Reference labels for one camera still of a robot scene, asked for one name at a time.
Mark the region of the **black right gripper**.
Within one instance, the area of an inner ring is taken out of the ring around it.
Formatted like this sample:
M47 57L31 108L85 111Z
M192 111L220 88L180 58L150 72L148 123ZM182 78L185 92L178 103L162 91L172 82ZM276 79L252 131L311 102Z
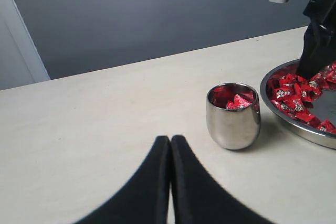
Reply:
M310 24L296 74L308 80L335 61L335 0L310 0L303 14Z

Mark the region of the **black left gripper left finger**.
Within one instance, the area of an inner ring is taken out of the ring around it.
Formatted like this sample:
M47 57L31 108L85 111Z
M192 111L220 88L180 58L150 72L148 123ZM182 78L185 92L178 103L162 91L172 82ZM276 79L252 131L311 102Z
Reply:
M158 136L123 187L77 223L167 223L169 193L170 140Z

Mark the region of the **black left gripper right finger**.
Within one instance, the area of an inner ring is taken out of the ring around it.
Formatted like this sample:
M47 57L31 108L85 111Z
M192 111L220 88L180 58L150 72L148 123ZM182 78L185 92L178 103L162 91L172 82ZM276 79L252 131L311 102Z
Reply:
M271 223L229 194L207 172L186 138L171 140L176 223Z

